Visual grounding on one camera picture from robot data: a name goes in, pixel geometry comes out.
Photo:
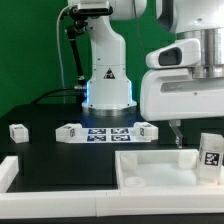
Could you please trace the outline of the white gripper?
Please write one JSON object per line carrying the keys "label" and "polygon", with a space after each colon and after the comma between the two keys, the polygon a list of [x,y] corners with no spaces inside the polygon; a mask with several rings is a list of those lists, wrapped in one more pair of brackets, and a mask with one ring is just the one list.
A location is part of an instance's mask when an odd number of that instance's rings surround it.
{"label": "white gripper", "polygon": [[224,78],[194,79],[187,68],[148,71],[141,83],[140,113],[147,121],[170,120],[181,148],[181,119],[224,116]]}

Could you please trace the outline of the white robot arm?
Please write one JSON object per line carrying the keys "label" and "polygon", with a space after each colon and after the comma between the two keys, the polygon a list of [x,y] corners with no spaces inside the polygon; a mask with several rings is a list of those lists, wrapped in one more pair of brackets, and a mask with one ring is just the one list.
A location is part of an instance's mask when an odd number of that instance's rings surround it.
{"label": "white robot arm", "polygon": [[224,116],[224,0],[155,0],[156,20],[174,43],[146,56],[140,101],[132,100],[126,50],[112,20],[144,13],[147,0],[68,0],[76,32],[87,31],[92,77],[82,107],[99,115],[140,108],[147,121]]}

